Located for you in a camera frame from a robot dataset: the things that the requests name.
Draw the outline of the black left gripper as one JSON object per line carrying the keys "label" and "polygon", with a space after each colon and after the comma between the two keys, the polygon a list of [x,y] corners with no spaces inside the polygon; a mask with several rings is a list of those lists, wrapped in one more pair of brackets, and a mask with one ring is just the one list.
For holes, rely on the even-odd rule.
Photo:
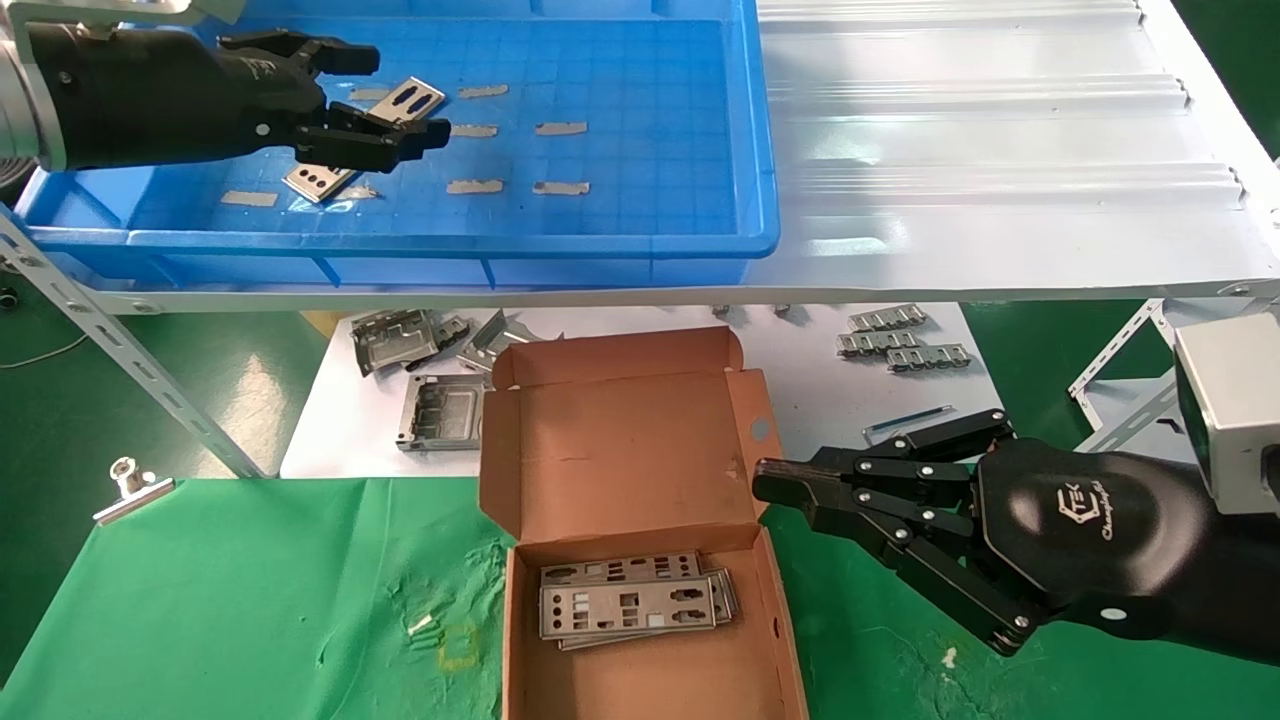
{"label": "black left gripper", "polygon": [[212,46],[182,29],[91,38],[54,23],[31,26],[29,37],[61,141],[51,170],[216,161],[293,142],[300,163],[390,173],[451,141],[447,119],[325,109],[317,74],[374,74],[381,54],[372,45],[293,29],[219,36]]}

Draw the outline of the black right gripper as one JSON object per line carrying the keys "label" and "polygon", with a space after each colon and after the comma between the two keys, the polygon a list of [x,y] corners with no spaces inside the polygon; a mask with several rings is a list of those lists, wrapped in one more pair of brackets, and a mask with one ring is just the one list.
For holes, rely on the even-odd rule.
{"label": "black right gripper", "polygon": [[[972,520],[877,492],[951,489],[975,475],[983,538],[1032,588],[1043,619],[1277,664],[1274,514],[1220,512],[1189,462],[1014,437],[1006,413],[989,409],[867,448],[767,457],[751,488],[763,503],[800,511],[813,532],[858,544],[984,646],[1014,656],[1038,621],[966,565]],[[872,489],[806,488],[818,480]]]}

